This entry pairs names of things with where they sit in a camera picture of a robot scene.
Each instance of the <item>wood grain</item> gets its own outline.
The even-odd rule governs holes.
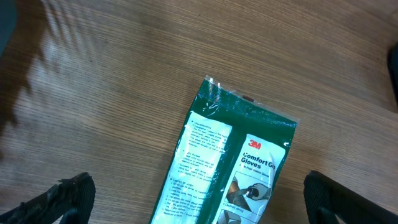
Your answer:
[[[398,213],[393,0],[17,0],[0,62],[0,213],[89,172],[91,223],[147,223],[205,75],[300,118],[262,223],[310,170]]]

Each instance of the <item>green plastic package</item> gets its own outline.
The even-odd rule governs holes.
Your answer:
[[[206,77],[149,223],[258,223],[298,122],[273,111]]]

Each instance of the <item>dark object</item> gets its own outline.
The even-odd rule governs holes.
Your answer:
[[[304,180],[304,199],[310,224],[398,223],[398,216],[327,176],[311,171]]]
[[[63,215],[60,224],[87,224],[95,198],[93,179],[88,173],[82,173],[60,182],[42,195],[0,215],[0,223],[50,224]]]
[[[398,104],[398,45],[390,49],[387,56],[387,67],[390,73],[392,89]]]

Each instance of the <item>white label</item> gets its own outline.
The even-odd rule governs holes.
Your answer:
[[[264,213],[285,149],[251,134],[223,192],[213,224],[255,224]]]
[[[191,112],[153,224],[195,224],[231,130],[230,125]]]

